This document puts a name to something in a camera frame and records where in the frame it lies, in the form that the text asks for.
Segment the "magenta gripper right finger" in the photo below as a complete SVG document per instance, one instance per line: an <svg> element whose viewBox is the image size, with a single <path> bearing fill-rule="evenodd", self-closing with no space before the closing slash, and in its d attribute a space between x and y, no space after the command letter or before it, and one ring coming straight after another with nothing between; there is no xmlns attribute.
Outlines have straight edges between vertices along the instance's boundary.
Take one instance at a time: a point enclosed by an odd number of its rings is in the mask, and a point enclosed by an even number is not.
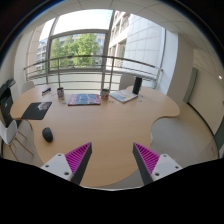
<svg viewBox="0 0 224 224"><path fill-rule="evenodd" d="M158 154L137 143L133 144L133 155L145 185L182 169L168 154Z"/></svg>

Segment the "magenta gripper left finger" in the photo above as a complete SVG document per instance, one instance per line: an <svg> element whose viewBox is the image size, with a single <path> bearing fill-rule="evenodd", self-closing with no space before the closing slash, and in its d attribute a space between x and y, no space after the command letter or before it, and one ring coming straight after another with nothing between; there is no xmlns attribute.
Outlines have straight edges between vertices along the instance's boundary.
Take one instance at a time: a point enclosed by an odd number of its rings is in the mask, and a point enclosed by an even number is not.
<svg viewBox="0 0 224 224"><path fill-rule="evenodd" d="M82 181L91 154L92 143L89 142L67 154L56 154L42 166L42 169L79 185Z"/></svg>

